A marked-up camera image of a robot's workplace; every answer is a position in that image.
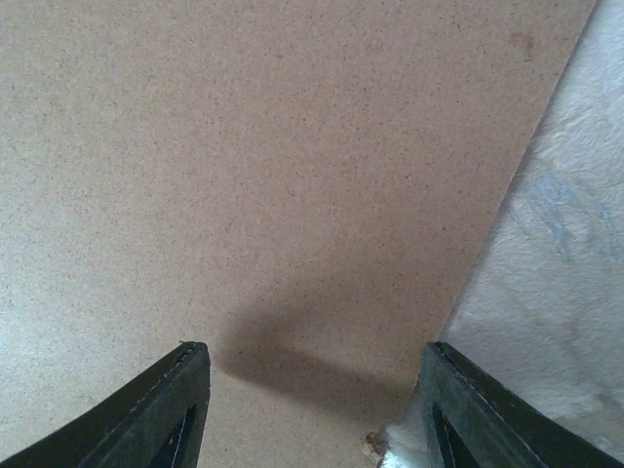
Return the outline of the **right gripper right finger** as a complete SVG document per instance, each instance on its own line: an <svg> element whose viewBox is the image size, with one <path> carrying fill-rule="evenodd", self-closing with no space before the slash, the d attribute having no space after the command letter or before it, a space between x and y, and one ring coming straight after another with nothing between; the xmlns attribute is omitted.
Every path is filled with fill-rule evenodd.
<svg viewBox="0 0 624 468"><path fill-rule="evenodd" d="M422 418L433 467L621 467L451 345L422 352Z"/></svg>

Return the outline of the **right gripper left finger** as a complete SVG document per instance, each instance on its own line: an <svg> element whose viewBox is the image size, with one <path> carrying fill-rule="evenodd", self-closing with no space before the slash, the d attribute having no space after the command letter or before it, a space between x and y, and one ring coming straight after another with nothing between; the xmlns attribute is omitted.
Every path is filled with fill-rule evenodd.
<svg viewBox="0 0 624 468"><path fill-rule="evenodd" d="M203 342L173 351L3 467L195 467L211 396Z"/></svg>

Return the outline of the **brown cardboard backing board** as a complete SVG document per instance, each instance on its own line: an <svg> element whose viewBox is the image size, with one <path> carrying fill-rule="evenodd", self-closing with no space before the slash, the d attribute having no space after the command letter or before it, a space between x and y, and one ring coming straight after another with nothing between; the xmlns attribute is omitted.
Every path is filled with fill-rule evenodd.
<svg viewBox="0 0 624 468"><path fill-rule="evenodd" d="M182 341L204 467L366 467L590 1L5 1L1 453Z"/></svg>

